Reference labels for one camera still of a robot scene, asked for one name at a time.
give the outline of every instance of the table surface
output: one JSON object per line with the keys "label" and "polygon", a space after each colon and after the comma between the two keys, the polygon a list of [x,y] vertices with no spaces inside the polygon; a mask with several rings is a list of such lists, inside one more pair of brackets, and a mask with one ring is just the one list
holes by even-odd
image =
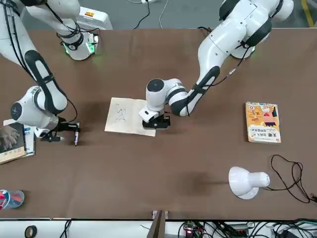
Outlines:
{"label": "table surface", "polygon": [[[287,191],[261,190],[252,200],[235,197],[228,185],[232,166],[264,171],[271,155],[304,164],[303,185],[316,192],[317,34],[312,29],[273,30],[226,82],[210,91],[189,118],[172,117],[156,137],[104,132],[112,97],[145,98],[152,78],[179,78],[191,88],[199,77],[201,30],[102,32],[98,55],[73,61],[55,32],[30,32],[81,122],[79,146],[37,142],[36,156],[0,166],[0,188],[26,192],[19,209],[0,217],[148,219],[168,210],[172,219],[315,218],[316,206]],[[229,58],[219,79],[235,67]],[[19,66],[0,58],[0,120],[34,84]],[[277,103],[281,145],[247,142],[245,102]],[[71,106],[62,114],[73,117]],[[290,184],[291,165],[276,168]],[[294,194],[304,199],[294,189]]]}

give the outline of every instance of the book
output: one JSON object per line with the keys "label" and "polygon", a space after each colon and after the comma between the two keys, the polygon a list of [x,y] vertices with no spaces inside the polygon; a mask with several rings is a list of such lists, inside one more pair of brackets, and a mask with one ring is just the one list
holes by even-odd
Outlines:
{"label": "book", "polygon": [[281,143],[277,104],[247,102],[246,118],[250,142]]}
{"label": "book", "polygon": [[[15,123],[15,120],[8,119],[3,121],[3,125],[9,125]],[[25,138],[25,156],[35,155],[35,126],[24,126],[24,138]]]}
{"label": "book", "polygon": [[26,154],[25,140],[24,140],[24,127],[20,123],[12,123],[0,128],[1,132],[14,134],[16,137],[16,144],[12,148],[6,148],[4,138],[0,136],[0,164],[18,159]]}

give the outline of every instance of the marker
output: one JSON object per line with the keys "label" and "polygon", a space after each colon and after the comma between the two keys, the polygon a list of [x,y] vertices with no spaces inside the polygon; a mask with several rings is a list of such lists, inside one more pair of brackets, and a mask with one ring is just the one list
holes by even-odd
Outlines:
{"label": "marker", "polygon": [[75,146],[77,146],[77,144],[78,144],[78,138],[79,138],[79,131],[77,130],[77,131],[75,132],[75,140],[74,140]]}

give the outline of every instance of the photo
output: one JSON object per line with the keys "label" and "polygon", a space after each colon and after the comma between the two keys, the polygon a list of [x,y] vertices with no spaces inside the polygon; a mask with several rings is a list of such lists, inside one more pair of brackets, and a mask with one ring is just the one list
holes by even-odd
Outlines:
{"label": "photo", "polygon": [[24,148],[23,130],[23,125],[17,122],[0,128],[0,154]]}

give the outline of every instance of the white desk lamp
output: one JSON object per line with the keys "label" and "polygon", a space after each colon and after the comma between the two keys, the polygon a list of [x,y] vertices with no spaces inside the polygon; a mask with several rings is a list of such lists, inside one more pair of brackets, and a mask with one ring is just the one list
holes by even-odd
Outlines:
{"label": "white desk lamp", "polygon": [[267,187],[269,182],[269,176],[264,172],[250,173],[241,167],[232,167],[229,171],[231,191],[241,199],[254,198],[259,187]]}

